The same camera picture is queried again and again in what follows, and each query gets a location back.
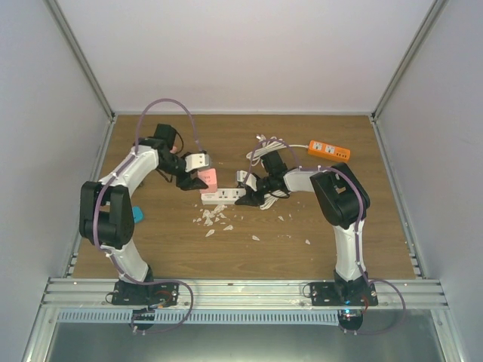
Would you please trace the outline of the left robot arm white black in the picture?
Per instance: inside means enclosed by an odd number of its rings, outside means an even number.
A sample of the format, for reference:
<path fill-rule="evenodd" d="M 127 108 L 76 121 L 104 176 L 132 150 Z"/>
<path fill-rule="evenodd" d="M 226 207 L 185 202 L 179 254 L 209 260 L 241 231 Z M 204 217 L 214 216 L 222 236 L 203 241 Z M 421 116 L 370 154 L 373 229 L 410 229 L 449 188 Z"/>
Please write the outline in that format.
<path fill-rule="evenodd" d="M 81 187 L 79 233 L 110 259 L 121 281 L 131 283 L 129 295 L 140 305 L 155 298 L 155 285 L 134 243 L 131 196 L 153 171 L 172 176 L 183 191 L 208 187 L 195 173 L 211 166 L 210 156 L 205 150 L 178 155 L 173 150 L 177 136 L 175 128 L 159 124 L 153 136 L 135 139 L 111 173 Z"/>

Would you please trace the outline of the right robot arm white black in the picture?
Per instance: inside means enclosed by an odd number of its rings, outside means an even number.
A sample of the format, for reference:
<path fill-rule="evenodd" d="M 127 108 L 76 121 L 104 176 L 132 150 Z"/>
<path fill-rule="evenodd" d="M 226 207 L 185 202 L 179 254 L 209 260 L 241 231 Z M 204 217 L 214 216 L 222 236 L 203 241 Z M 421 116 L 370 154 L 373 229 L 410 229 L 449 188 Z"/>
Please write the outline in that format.
<path fill-rule="evenodd" d="M 289 169 L 277 151 L 262 157 L 267 175 L 260 177 L 239 170 L 236 180 L 245 190 L 237 205 L 260 207 L 269 196 L 281 192 L 288 198 L 294 192 L 313 192 L 322 214 L 334 230 L 337 261 L 334 269 L 334 296 L 342 305 L 351 305 L 368 285 L 363 260 L 362 231 L 371 202 L 348 164 L 332 167 L 293 167 Z"/>

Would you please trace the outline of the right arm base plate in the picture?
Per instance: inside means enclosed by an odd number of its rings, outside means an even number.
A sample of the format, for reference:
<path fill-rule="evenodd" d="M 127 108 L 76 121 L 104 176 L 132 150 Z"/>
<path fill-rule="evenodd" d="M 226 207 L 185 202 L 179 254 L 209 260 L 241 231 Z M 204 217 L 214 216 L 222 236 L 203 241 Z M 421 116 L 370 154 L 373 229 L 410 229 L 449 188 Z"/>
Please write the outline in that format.
<path fill-rule="evenodd" d="M 335 281 L 311 282 L 309 295 L 313 306 L 363 307 L 377 306 L 378 298 L 373 294 L 375 286 L 366 283 L 343 286 Z"/>

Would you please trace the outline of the pink cube socket adapter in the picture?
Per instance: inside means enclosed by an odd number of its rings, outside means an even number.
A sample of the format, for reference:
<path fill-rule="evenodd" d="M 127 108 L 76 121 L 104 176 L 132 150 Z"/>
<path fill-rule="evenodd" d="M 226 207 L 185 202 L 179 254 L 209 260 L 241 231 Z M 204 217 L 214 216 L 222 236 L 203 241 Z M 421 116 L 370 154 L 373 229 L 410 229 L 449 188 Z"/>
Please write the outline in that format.
<path fill-rule="evenodd" d="M 206 189 L 199 190 L 201 194 L 217 192 L 218 182 L 217 182 L 217 172 L 215 168 L 199 170 L 197 172 L 197 177 L 208 186 Z"/>

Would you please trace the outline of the white pink power strip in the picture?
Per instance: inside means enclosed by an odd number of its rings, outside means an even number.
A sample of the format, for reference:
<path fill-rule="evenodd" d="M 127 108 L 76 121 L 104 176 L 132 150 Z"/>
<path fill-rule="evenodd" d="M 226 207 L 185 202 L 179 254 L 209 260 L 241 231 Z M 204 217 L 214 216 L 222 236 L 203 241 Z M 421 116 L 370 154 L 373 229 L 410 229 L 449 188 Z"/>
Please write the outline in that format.
<path fill-rule="evenodd" d="M 203 205 L 229 205 L 235 204 L 238 199 L 246 195 L 246 190 L 243 188 L 222 189 L 219 188 L 214 193 L 201 194 L 201 201 Z"/>

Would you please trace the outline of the blue cube plug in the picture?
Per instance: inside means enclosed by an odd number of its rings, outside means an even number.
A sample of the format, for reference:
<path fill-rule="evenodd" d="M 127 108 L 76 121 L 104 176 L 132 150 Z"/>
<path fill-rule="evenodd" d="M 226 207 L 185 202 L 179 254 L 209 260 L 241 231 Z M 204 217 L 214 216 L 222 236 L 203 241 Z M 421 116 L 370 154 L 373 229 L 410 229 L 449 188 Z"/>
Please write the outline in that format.
<path fill-rule="evenodd" d="M 138 206 L 132 207 L 132 214 L 133 214 L 133 219 L 135 224 L 142 222 L 144 220 L 143 211 Z"/>

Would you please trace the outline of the orange power strip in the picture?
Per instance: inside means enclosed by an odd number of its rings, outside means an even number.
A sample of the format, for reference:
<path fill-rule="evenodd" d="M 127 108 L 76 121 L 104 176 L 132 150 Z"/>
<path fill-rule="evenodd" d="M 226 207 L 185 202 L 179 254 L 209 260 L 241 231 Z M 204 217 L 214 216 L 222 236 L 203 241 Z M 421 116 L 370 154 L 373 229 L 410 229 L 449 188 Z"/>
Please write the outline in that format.
<path fill-rule="evenodd" d="M 349 149 L 316 140 L 310 141 L 307 152 L 311 156 L 336 162 L 347 162 L 351 155 Z"/>

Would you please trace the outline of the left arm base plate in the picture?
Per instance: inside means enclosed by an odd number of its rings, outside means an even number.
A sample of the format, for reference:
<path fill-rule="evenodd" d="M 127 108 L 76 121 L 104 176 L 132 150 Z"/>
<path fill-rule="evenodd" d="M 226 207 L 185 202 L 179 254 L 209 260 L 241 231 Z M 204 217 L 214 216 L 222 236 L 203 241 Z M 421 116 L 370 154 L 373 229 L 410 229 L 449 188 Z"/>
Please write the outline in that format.
<path fill-rule="evenodd" d="M 105 301 L 111 305 L 167 308 L 177 304 L 178 291 L 178 283 L 143 286 L 119 280 L 114 290 L 106 294 Z"/>

